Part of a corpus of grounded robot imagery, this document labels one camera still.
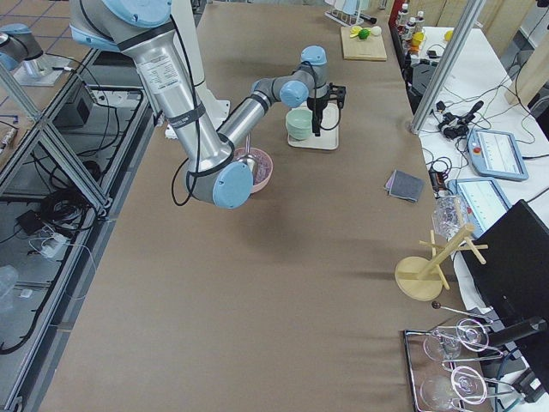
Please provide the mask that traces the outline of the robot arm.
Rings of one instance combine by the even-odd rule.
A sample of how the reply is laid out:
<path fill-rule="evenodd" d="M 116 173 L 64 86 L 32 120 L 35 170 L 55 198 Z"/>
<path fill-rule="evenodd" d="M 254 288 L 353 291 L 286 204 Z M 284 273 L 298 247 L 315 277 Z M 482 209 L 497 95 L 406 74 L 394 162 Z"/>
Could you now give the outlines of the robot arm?
<path fill-rule="evenodd" d="M 131 58 L 148 90 L 189 157 L 184 185 L 189 195 L 223 209 L 249 198 L 253 174 L 234 158 L 236 144 L 275 103 L 298 107 L 307 100 L 324 104 L 329 93 L 327 58 L 319 45 L 301 52 L 289 76 L 263 78 L 251 94 L 214 127 L 196 91 L 180 26 L 170 1 L 72 1 L 73 39 L 91 48 Z"/>
<path fill-rule="evenodd" d="M 1 27 L 1 65 L 8 71 L 24 61 L 41 58 L 44 52 L 31 29 L 23 23 L 10 23 Z"/>

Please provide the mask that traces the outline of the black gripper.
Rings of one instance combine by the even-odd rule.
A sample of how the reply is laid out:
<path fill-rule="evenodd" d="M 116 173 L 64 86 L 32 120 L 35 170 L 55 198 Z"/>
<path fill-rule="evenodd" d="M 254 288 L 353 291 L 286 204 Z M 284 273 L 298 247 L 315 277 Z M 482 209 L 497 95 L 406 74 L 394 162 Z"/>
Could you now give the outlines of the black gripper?
<path fill-rule="evenodd" d="M 320 121 L 323 120 L 323 111 L 328 105 L 328 101 L 329 101 L 329 97 L 327 95 L 316 97 L 316 98 L 309 97 L 306 101 L 307 107 L 313 113 L 312 132 L 315 136 L 321 135 Z"/>

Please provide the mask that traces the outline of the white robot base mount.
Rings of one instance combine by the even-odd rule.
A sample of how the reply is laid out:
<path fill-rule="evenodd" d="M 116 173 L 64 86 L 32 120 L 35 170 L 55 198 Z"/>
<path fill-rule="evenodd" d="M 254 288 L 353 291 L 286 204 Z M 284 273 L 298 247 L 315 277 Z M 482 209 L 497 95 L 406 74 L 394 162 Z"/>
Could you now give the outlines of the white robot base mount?
<path fill-rule="evenodd" d="M 209 115 L 213 126 L 217 129 L 228 117 L 230 101 L 218 100 L 210 91 L 206 82 L 196 32 L 196 19 L 192 11 L 191 1 L 172 1 L 171 15 L 175 20 L 187 51 L 197 94 L 205 105 L 206 113 Z"/>

